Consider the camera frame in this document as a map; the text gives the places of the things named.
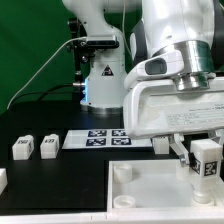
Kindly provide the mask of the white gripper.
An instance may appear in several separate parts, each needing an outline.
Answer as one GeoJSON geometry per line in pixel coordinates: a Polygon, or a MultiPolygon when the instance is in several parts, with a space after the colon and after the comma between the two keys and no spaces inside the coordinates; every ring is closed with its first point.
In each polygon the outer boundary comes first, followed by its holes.
{"type": "Polygon", "coordinates": [[[208,137],[223,146],[224,79],[209,84],[207,90],[179,92],[172,80],[138,83],[124,100],[126,134],[132,139],[170,135],[169,145],[182,167],[189,166],[190,160],[180,134],[212,130],[208,137]]]}

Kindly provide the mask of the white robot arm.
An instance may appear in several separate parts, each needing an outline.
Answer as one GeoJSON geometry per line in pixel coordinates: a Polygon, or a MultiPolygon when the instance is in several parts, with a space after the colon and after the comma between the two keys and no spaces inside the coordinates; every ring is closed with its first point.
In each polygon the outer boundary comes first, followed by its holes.
{"type": "Polygon", "coordinates": [[[142,19],[130,37],[135,66],[124,81],[129,137],[167,136],[189,165],[181,137],[224,129],[224,78],[214,70],[216,0],[140,0],[142,19]]]}

